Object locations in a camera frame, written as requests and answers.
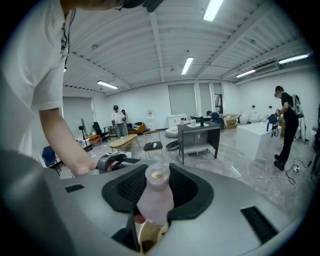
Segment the air conditioner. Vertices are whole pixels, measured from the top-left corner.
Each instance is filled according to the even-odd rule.
[[[268,64],[268,65],[264,65],[264,66],[261,66],[261,67],[258,67],[255,69],[255,75],[256,76],[259,76],[261,74],[265,74],[265,73],[268,73],[268,72],[271,72],[271,71],[276,71],[279,69],[279,65],[278,63],[271,63],[271,64]]]

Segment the ceiling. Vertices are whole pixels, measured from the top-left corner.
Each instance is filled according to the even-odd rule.
[[[77,9],[64,86],[110,95],[184,79],[235,80],[241,72],[310,51],[290,18],[270,1],[224,0],[208,22],[203,15],[209,1],[164,0],[153,13],[142,7]],[[191,56],[192,66],[181,75]]]

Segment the gray floor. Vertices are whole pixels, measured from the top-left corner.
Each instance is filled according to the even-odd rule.
[[[164,147],[176,140],[174,138],[166,138],[164,131],[160,132],[160,135]],[[295,180],[295,184],[292,185],[289,183],[285,172],[280,171],[273,165],[274,155],[281,152],[283,145],[282,138],[279,140],[277,152],[270,152],[264,159],[252,161],[235,148],[235,135],[235,129],[221,130],[217,159],[214,158],[212,153],[215,150],[212,149],[198,155],[186,155],[184,164],[232,177],[248,184],[281,208],[292,219],[304,214],[316,188],[310,177],[311,166],[306,169],[300,162],[296,161],[296,164],[300,167],[300,171],[295,173],[291,170],[288,173]],[[147,135],[147,139],[148,142],[158,141],[159,137],[156,134],[149,134]],[[145,159],[146,155],[143,151],[145,139],[143,136],[139,136],[138,141],[141,147],[134,142],[128,151],[132,152],[132,158]],[[90,151],[90,154],[94,158],[99,158],[104,152],[111,152],[108,145],[95,148],[93,151]],[[290,157],[285,169],[288,170],[293,165],[294,158],[298,157],[307,165],[312,156],[313,150],[307,144],[295,140],[292,144]],[[181,164],[181,155],[179,155],[178,150],[167,151],[164,148],[162,153],[160,150],[151,151],[150,158],[162,163]],[[62,166],[61,169],[62,179],[72,177],[67,167]]]

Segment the white t-shirt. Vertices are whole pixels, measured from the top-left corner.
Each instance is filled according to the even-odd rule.
[[[0,148],[40,161],[32,143],[31,108],[63,105],[62,90],[68,49],[61,50],[65,16],[59,0],[32,8],[11,35],[0,59]]]
[[[114,112],[111,116],[111,118],[115,120],[116,125],[123,124],[124,121],[122,121],[122,118],[124,118],[124,117],[125,117],[125,115],[120,111],[118,111],[117,113]]]

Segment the cardboard box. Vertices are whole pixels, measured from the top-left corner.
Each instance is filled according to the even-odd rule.
[[[237,127],[237,116],[235,114],[225,114],[223,118],[223,129],[234,129]]]

